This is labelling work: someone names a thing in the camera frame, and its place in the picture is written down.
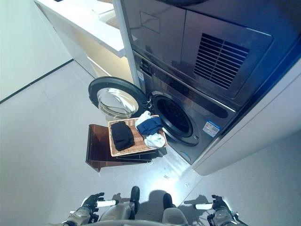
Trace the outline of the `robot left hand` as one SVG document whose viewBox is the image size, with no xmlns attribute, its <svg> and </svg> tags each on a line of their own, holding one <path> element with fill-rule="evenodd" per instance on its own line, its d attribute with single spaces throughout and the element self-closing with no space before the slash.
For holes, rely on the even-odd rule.
<svg viewBox="0 0 301 226">
<path fill-rule="evenodd" d="M 97 212 L 101 207 L 114 206 L 118 203 L 118 200 L 105 200 L 104 192 L 100 192 L 86 197 L 83 200 L 81 207 L 87 207 L 91 212 Z"/>
</svg>

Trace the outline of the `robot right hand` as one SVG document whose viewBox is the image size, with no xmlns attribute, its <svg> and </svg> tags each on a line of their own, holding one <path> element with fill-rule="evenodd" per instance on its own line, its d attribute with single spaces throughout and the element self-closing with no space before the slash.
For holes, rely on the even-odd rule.
<svg viewBox="0 0 301 226">
<path fill-rule="evenodd" d="M 225 196 L 211 195 L 213 201 L 210 203 L 198 203 L 194 205 L 194 208 L 197 210 L 215 210 L 217 211 L 220 208 L 225 208 L 229 212 L 232 212 L 230 203 Z"/>
</svg>

